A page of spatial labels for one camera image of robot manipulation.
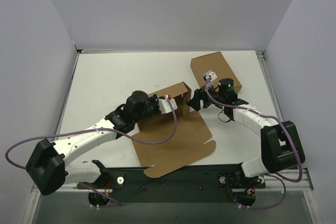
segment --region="brown cardboard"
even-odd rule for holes
[[[238,93],[242,85],[233,73],[231,67],[223,57],[221,52],[214,52],[209,55],[199,56],[191,60],[191,70],[196,78],[199,87],[204,86],[203,74],[212,70],[217,75],[217,80],[214,86],[218,85],[218,81],[222,78],[231,78],[234,81],[234,89]]]
[[[197,111],[190,112],[186,105],[190,100],[191,90],[180,82],[153,94],[163,96],[170,94],[175,99],[177,110],[177,130],[174,136],[163,144],[148,145],[133,141],[136,154],[142,166],[152,166],[144,173],[151,178],[158,178],[176,169],[210,155],[216,148],[215,141],[203,118]],[[140,132],[135,138],[157,142],[168,137],[174,129],[172,113],[145,119],[138,123]]]

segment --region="cardboard flap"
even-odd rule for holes
[[[203,157],[210,155],[216,148],[216,142],[211,140],[191,150],[177,152],[175,156],[161,160],[156,165],[147,168],[144,173],[150,178],[159,178],[171,173],[186,164],[191,164]]]
[[[212,137],[211,131],[206,126],[201,114],[197,113],[197,111],[189,113],[184,120],[191,123],[202,143],[205,143]]]
[[[148,96],[151,97],[154,94],[157,94],[158,97],[164,96],[166,94],[170,94],[172,98],[179,96],[181,94],[188,93],[188,90],[186,84],[184,82],[180,82],[178,84],[172,85],[170,87],[167,87],[165,89],[161,89],[157,92],[153,92],[149,94]]]
[[[236,92],[239,92],[242,88],[242,85],[221,52],[214,52],[212,54],[193,58],[191,59],[190,67],[199,87],[204,86],[205,83],[203,74],[212,70],[217,74],[217,80],[215,81],[214,86],[217,86],[219,80],[222,78],[231,78],[234,81]]]

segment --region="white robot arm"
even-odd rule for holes
[[[78,132],[77,135],[49,142],[37,143],[26,170],[42,195],[53,193],[63,184],[93,183],[101,175],[103,165],[98,161],[71,164],[77,157],[89,150],[134,129],[136,122],[167,114],[177,109],[177,104],[169,95],[148,97],[143,91],[135,91],[104,119]]]

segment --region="metal frame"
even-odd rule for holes
[[[81,53],[85,54],[85,53],[112,53],[113,51],[109,51],[109,50],[97,50],[97,51],[82,51]],[[72,85],[72,80],[73,77],[75,75],[75,70],[76,70],[76,66],[77,66],[77,62],[78,62],[78,58],[79,55],[81,54],[80,52],[77,53],[77,58],[76,58],[76,62],[75,65],[73,67],[72,70],[72,75],[71,75],[71,81],[70,81],[70,85],[68,88],[68,92],[67,92],[67,96],[66,96],[66,100],[64,102],[64,106],[62,108],[62,112],[59,118],[59,123],[57,126],[57,131],[56,133],[59,133],[60,131],[60,127],[62,124],[62,120],[64,117],[64,112],[65,112],[65,108],[66,108],[66,104],[68,101],[68,97],[69,97],[69,93],[70,93],[70,89],[71,89],[71,85]],[[277,113],[277,116],[283,121],[283,117],[281,114],[281,109],[278,103],[278,100],[276,98],[273,86],[271,84],[270,81],[270,77],[268,74],[268,70],[266,67],[266,63],[265,63],[265,59],[264,59],[264,51],[263,50],[258,50],[256,51],[257,57],[258,57],[258,61],[260,63],[260,68],[262,70],[262,73],[264,75],[266,84],[267,84],[267,88],[269,90],[273,105],[275,107],[275,111]],[[298,176],[298,171],[297,170],[286,170],[286,171],[282,171],[281,174],[283,174],[286,177],[291,177],[291,178],[295,178]],[[280,191],[283,190],[283,186],[280,183],[280,181],[278,181],[277,179],[271,178],[271,177],[265,177],[265,183],[266,183],[266,188],[265,189],[260,189],[260,190],[271,190],[271,191]],[[307,207],[310,213],[310,217],[312,220],[313,224],[320,224],[321,220],[320,220],[320,216],[318,214],[318,209],[317,209],[317,203],[315,200],[315,197],[313,195],[313,186],[311,184],[311,180],[309,177],[309,173],[307,170],[304,170],[303,173],[303,178],[302,181],[300,183],[285,183],[286,184],[286,189],[287,190],[292,190],[292,191],[303,191],[306,203],[307,203]],[[84,192],[86,190],[79,190],[76,187],[76,184],[68,184],[68,185],[64,185],[62,186],[58,191],[63,191],[63,192],[67,192],[67,191],[76,191],[76,192]],[[29,197],[29,201],[26,207],[26,211],[22,220],[22,224],[31,224],[35,215],[35,211],[36,211],[36,207],[37,207],[37,203],[39,200],[39,196],[40,196],[40,192],[38,190],[38,188],[33,185],[32,189],[31,189],[31,193],[30,193],[30,197]]]

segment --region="screw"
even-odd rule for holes
[[[225,179],[226,179],[226,177],[222,176],[222,177],[219,178],[219,182],[221,184],[225,184]]]

